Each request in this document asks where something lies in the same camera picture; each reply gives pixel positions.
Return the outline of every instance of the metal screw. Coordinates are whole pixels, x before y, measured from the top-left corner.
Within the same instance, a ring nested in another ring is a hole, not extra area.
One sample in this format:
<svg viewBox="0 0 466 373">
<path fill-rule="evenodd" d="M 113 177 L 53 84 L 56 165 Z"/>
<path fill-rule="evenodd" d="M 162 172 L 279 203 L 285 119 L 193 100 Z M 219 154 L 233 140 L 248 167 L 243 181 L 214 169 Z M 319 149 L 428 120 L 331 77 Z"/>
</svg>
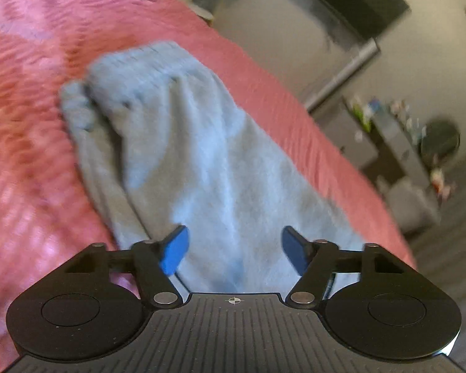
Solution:
<svg viewBox="0 0 466 373">
<path fill-rule="evenodd" d="M 158 304 L 172 304 L 178 299 L 175 293 L 171 293 L 170 291 L 163 291 L 161 293 L 157 293 L 153 300 Z"/>
<path fill-rule="evenodd" d="M 290 298 L 293 302 L 298 304 L 311 304 L 315 300 L 314 295 L 307 291 L 296 291 L 292 293 Z"/>
</svg>

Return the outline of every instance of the bed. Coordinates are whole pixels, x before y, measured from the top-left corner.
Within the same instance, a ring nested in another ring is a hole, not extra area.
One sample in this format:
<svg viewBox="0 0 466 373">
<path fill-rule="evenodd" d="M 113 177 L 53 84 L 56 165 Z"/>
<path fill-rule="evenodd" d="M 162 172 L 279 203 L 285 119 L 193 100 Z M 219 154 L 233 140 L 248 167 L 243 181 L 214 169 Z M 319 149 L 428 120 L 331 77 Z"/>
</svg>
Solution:
<svg viewBox="0 0 466 373">
<path fill-rule="evenodd" d="M 58 90 L 103 53 L 161 40 L 177 42 L 214 71 L 363 242 L 414 265 L 371 185 L 296 99 L 183 3 L 0 0 L 0 371 L 17 356 L 4 321 L 10 302 L 90 243 L 115 248 L 76 170 Z"/>
</svg>

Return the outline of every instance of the clutter on shelf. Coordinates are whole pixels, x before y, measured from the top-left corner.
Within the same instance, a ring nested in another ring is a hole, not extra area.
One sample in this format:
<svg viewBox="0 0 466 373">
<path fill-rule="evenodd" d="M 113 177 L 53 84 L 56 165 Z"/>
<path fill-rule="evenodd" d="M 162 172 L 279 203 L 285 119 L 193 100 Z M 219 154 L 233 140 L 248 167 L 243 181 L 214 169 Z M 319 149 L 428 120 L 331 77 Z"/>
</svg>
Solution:
<svg viewBox="0 0 466 373">
<path fill-rule="evenodd" d="M 404 100 L 382 104 L 377 98 L 363 102 L 354 96 L 346 103 L 367 133 L 373 130 L 373 119 L 378 119 L 380 113 L 388 111 L 392 114 L 430 173 L 431 185 L 439 204 L 449 199 L 456 184 L 445 182 L 441 167 L 457 152 L 461 142 L 459 129 L 451 119 L 438 117 L 422 123 L 419 118 L 412 116 L 410 106 Z"/>
</svg>

